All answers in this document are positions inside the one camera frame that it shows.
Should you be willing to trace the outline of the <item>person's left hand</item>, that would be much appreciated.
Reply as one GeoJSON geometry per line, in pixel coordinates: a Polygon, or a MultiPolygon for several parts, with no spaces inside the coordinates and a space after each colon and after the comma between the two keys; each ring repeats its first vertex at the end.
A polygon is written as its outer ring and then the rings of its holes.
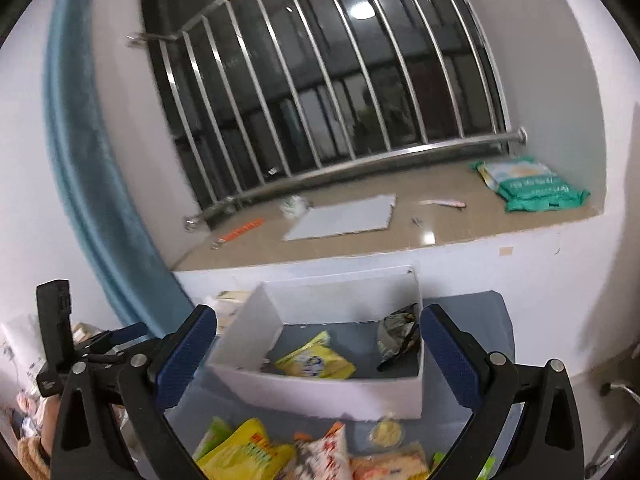
{"type": "Polygon", "coordinates": [[[24,460],[29,455],[38,456],[45,462],[50,460],[60,406],[60,396],[50,396],[46,399],[40,436],[21,439],[17,443],[17,453],[20,460],[24,460]]]}

